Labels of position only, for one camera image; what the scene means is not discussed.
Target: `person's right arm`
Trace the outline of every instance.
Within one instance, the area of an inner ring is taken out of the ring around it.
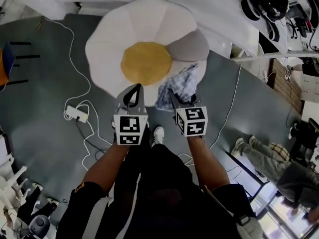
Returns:
[[[230,184],[226,170],[210,152],[204,139],[199,136],[190,136],[187,141],[200,185],[205,185],[213,191]]]

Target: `black chair leg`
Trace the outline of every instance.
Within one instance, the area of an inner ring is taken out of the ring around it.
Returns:
[[[30,42],[10,42],[11,45],[31,45]]]
[[[28,81],[29,80],[13,81],[13,82],[8,82],[7,85],[14,85],[14,84],[24,83],[24,82],[28,82]]]
[[[24,58],[39,58],[40,55],[25,55],[25,56],[16,56],[15,59],[24,59]]]

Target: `white power strip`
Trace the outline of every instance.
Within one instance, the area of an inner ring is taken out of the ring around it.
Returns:
[[[68,106],[66,109],[66,114],[70,117],[77,119],[79,118],[79,121],[85,123],[88,119],[88,114],[80,111],[79,109],[75,109],[72,106]]]

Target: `blue chair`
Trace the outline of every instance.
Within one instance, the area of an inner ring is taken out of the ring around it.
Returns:
[[[6,42],[4,45],[4,48],[2,50],[2,61],[4,66],[4,71],[6,75],[8,76],[8,79],[10,78],[10,74],[13,67],[19,67],[20,65],[15,64],[16,59],[26,59],[26,58],[39,58],[40,55],[23,55],[23,56],[15,56],[11,45],[31,45],[30,42]],[[13,85],[13,84],[19,84],[28,82],[28,80],[20,80],[20,81],[9,81],[7,84],[4,84],[0,86],[0,91],[3,91],[7,85]]]

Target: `wooden board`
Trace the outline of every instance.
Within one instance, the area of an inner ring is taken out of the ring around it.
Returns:
[[[295,82],[295,80],[290,77],[291,83],[287,83],[285,80],[285,67],[277,60],[271,59],[269,65],[268,75],[268,86],[273,90],[283,96],[289,104],[293,105],[293,108],[301,113],[302,110],[302,101],[301,101],[301,88]]]

